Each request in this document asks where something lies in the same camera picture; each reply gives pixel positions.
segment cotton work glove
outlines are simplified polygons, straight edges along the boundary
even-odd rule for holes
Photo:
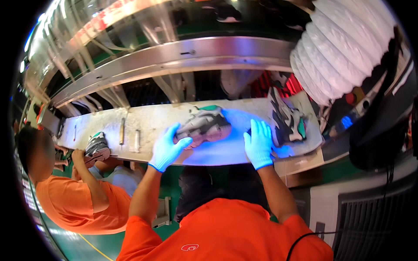
[[[256,170],[273,165],[271,129],[264,121],[251,120],[251,136],[245,132],[244,142],[245,153]]]
[[[180,123],[175,123],[170,126],[163,136],[154,143],[153,157],[148,165],[152,166],[159,172],[164,172],[181,154],[181,152],[189,146],[193,139],[183,138],[174,144],[173,138]]]

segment shoulder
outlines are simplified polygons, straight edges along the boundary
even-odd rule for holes
[[[36,186],[37,194],[62,194],[69,188],[75,188],[82,185],[68,177],[59,177],[51,175],[47,180],[39,182]]]

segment grey sneaker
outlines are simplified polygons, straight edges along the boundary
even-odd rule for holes
[[[215,142],[224,139],[231,133],[232,126],[222,114],[221,107],[211,105],[195,108],[191,111],[192,117],[177,130],[173,139],[174,143],[191,137],[193,142],[186,148],[188,150],[206,141]]]
[[[271,104],[269,117],[274,145],[279,148],[289,142],[302,141],[304,137],[299,133],[300,128],[298,128],[301,113],[297,109],[289,108],[274,87],[270,87],[268,91],[268,100]]]
[[[87,168],[94,166],[96,161],[103,161],[110,156],[110,149],[107,145],[104,132],[98,132],[90,137],[87,143],[86,153],[84,154],[84,162]]]

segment hand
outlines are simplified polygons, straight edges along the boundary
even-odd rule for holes
[[[251,119],[251,136],[244,133],[245,153],[256,170],[273,165],[270,158],[273,141],[271,129],[264,121]]]
[[[148,164],[159,172],[164,172],[193,141],[192,138],[188,137],[183,138],[179,140],[177,144],[174,144],[174,134],[179,127],[180,123],[177,122],[173,124],[168,128],[165,134],[154,143],[153,157]]]
[[[75,181],[81,180],[80,174],[78,174],[78,171],[74,165],[73,165],[73,170],[71,172],[71,179]]]
[[[71,158],[73,159],[75,168],[86,166],[86,164],[84,163],[84,153],[85,153],[85,150],[76,149],[71,154]]]

